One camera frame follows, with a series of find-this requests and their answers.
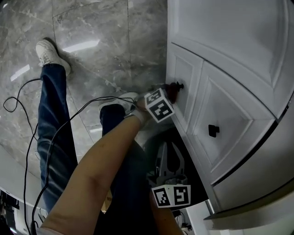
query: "cabinet handle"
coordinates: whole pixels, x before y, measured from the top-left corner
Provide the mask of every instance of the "cabinet handle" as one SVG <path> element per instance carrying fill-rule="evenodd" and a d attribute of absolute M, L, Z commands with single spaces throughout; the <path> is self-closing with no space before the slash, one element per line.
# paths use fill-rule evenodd
<path fill-rule="evenodd" d="M 208 125 L 208 133 L 209 133 L 209 136 L 211 137 L 216 137 L 216 133 L 219 133 L 220 132 L 220 128 L 219 127 L 216 127 L 214 125 Z"/>

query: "jeans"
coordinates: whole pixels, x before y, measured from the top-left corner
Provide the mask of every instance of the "jeans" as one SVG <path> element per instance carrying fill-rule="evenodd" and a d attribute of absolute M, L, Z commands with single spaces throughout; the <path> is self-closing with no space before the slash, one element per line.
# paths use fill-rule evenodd
<path fill-rule="evenodd" d="M 61 65 L 43 66 L 42 94 L 39 105 L 38 153 L 42 186 L 45 185 L 47 153 L 55 132 L 69 120 L 66 102 L 66 74 Z M 100 112 L 102 134 L 115 128 L 125 116 L 121 105 L 104 106 Z M 55 138 L 49 171 L 48 188 L 43 193 L 47 211 L 53 208 L 77 167 L 71 124 L 66 124 Z M 134 141 L 111 185 L 112 203 L 105 214 L 100 213 L 95 232 L 156 234 L 146 181 L 147 158 Z"/>

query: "white wall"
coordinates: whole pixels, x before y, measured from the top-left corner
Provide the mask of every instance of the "white wall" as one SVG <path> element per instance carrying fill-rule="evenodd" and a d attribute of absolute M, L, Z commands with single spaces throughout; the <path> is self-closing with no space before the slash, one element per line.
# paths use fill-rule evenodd
<path fill-rule="evenodd" d="M 25 169 L 0 145 L 0 189 L 21 202 L 23 202 L 24 172 Z M 41 181 L 28 172 L 26 189 L 28 205 L 34 206 L 41 189 Z M 43 198 L 40 199 L 38 206 L 45 208 Z"/>

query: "white shoe lace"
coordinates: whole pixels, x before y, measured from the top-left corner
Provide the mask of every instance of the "white shoe lace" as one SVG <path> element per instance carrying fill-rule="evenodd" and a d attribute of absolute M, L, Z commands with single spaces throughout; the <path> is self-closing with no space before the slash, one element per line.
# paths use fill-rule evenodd
<path fill-rule="evenodd" d="M 52 57 L 53 55 L 48 55 L 48 53 L 50 53 L 50 52 L 43 53 L 42 56 L 39 58 L 40 59 L 40 63 L 39 63 L 40 67 L 51 62 L 50 57 Z"/>

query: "gray marble tile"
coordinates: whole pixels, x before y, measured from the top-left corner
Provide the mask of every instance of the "gray marble tile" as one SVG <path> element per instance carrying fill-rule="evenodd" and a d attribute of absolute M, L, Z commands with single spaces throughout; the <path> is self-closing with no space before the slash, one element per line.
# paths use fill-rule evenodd
<path fill-rule="evenodd" d="M 51 0 L 11 0 L 7 3 L 0 13 L 5 22 L 0 28 L 4 32 L 0 36 L 0 91 L 16 95 L 25 81 L 40 77 L 36 43 L 44 37 L 54 39 Z M 29 70 L 11 81 L 12 76 L 24 67 Z M 23 91 L 29 93 L 39 88 L 40 82 L 36 82 Z"/>
<path fill-rule="evenodd" d="M 53 16 L 57 16 L 74 8 L 97 2 L 101 2 L 101 0 L 52 0 Z"/>
<path fill-rule="evenodd" d="M 0 144 L 23 167 L 25 167 L 26 164 L 25 157 L 28 150 L 29 141 L 29 137 L 22 138 L 16 133 L 12 133 L 0 125 Z M 39 160 L 34 155 L 35 147 L 36 141 L 34 140 L 28 156 L 28 170 L 40 179 L 40 164 Z"/>
<path fill-rule="evenodd" d="M 78 109 L 91 99 L 120 95 L 132 87 L 127 20 L 127 2 L 119 0 L 54 17 L 57 45 L 73 69 L 68 86 Z M 67 47 L 93 41 L 98 44 L 91 48 L 64 52 Z M 93 103 L 81 113 L 85 126 L 99 124 L 98 105 Z"/>
<path fill-rule="evenodd" d="M 74 105 L 74 101 L 70 95 L 69 90 L 67 90 L 67 103 L 68 103 L 68 112 L 70 117 L 72 117 L 78 110 Z M 85 153 L 93 146 L 93 141 L 88 134 L 86 127 L 84 126 L 82 119 L 77 115 L 72 121 L 72 132 L 73 132 L 73 141 L 75 146 L 75 152 L 78 160 L 80 160 Z"/>
<path fill-rule="evenodd" d="M 21 95 L 20 100 L 25 106 L 29 120 L 35 128 L 38 122 L 38 106 L 40 102 L 41 89 L 33 91 L 26 95 Z M 77 109 L 71 98 L 69 90 L 67 90 L 67 103 L 70 116 L 73 116 Z M 32 132 L 29 128 L 25 113 L 21 107 L 18 107 L 14 113 L 0 109 L 0 144 L 15 158 L 22 166 L 25 167 L 25 156 Z M 81 118 L 77 115 L 72 121 L 73 140 L 77 158 L 80 160 L 82 156 L 93 146 L 87 129 L 85 128 Z M 40 167 L 37 152 L 37 142 L 34 139 L 28 156 L 28 169 L 36 177 L 40 177 Z"/>
<path fill-rule="evenodd" d="M 99 139 L 102 138 L 102 125 L 95 125 L 87 127 L 87 131 L 93 140 L 94 143 L 96 143 Z"/>
<path fill-rule="evenodd" d="M 165 82 L 166 0 L 128 0 L 131 75 L 134 89 Z"/>

